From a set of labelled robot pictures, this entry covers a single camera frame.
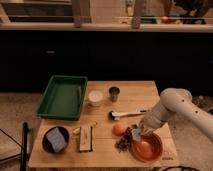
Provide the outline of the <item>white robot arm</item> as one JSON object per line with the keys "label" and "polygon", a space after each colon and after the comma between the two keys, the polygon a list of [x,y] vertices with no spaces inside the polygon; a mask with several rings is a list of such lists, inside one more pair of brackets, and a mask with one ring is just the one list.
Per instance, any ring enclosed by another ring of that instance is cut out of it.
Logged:
{"label": "white robot arm", "polygon": [[180,88],[166,88],[161,92],[159,101],[144,114],[139,124],[142,134],[152,134],[175,114],[186,117],[213,141],[213,116],[193,104],[191,93]]}

